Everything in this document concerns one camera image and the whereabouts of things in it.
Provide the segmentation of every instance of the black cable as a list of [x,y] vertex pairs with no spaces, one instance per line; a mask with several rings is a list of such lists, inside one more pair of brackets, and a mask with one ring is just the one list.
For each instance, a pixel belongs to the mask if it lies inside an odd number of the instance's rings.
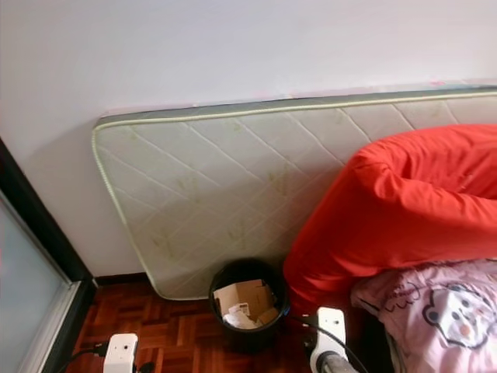
[[94,348],[89,348],[88,350],[79,351],[77,354],[72,355],[71,358],[69,359],[69,361],[67,361],[64,365],[62,365],[62,367],[57,371],[57,373],[62,373],[63,371],[65,371],[65,369],[68,367],[68,365],[70,363],[72,363],[74,360],[76,360],[78,357],[80,357],[81,355],[94,354],[94,353],[95,353]]
[[334,340],[341,347],[343,347],[345,349],[345,351],[347,351],[350,354],[351,357],[353,357],[354,361],[357,363],[357,365],[359,365],[361,371],[363,371],[364,373],[369,373],[367,371],[366,367],[364,366],[364,364],[362,363],[362,361],[337,336],[335,336],[334,334],[330,333],[328,330],[325,330],[325,329],[321,328],[318,324],[315,324],[313,322],[308,322],[305,319],[302,319],[300,317],[296,317],[296,316],[290,316],[290,317],[292,319],[294,319],[294,320],[297,320],[298,322],[302,322],[303,324],[305,324],[307,326],[310,326],[311,328],[314,328],[314,329],[320,331],[321,333],[325,334],[326,336],[329,336],[332,340]]
[[81,350],[78,353],[71,356],[71,358],[61,366],[61,368],[56,373],[62,373],[67,369],[68,365],[76,360],[78,357],[84,354],[96,354],[100,357],[105,357],[107,354],[107,349],[109,348],[109,342],[98,343],[93,348],[88,348],[86,350]]

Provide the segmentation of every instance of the wooden floor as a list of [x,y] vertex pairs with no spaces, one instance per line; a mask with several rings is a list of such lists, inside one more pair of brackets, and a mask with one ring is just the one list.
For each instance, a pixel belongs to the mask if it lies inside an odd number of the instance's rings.
[[[137,366],[153,361],[156,373],[309,373],[302,336],[282,330],[274,346],[257,355],[230,352],[207,301],[174,302],[149,284],[119,284],[98,290],[75,352],[114,333],[138,335]],[[69,373],[101,373],[103,358],[83,355]]]

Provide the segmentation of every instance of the black trash can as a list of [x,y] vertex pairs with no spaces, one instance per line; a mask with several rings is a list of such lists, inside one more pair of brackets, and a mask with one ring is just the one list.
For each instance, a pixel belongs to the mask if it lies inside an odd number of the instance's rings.
[[[258,279],[263,280],[273,291],[276,297],[274,307],[278,310],[278,316],[272,322],[257,329],[238,329],[224,322],[222,315],[217,309],[214,292],[217,289],[237,282]],[[269,264],[257,259],[236,260],[220,270],[210,284],[209,303],[217,320],[223,324],[224,335],[231,349],[247,354],[261,351],[271,344],[276,331],[280,327],[283,316],[288,313],[290,308],[283,274],[276,271]]]

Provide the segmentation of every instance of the baseboard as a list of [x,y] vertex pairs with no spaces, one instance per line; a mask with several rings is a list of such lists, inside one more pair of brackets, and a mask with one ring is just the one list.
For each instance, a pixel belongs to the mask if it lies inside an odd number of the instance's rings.
[[71,358],[95,292],[96,287],[91,280],[83,281],[79,286],[48,359],[43,366],[42,373],[58,371]]
[[145,272],[139,272],[137,274],[117,274],[115,276],[96,277],[95,281],[99,286],[130,284],[136,282],[148,282],[148,276]]

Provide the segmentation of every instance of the quilted mattress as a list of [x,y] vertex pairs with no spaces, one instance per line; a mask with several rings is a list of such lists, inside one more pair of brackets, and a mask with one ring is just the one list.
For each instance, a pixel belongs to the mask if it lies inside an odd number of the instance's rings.
[[207,296],[225,263],[280,263],[349,158],[403,131],[496,123],[497,89],[289,99],[104,117],[92,146],[164,298]]

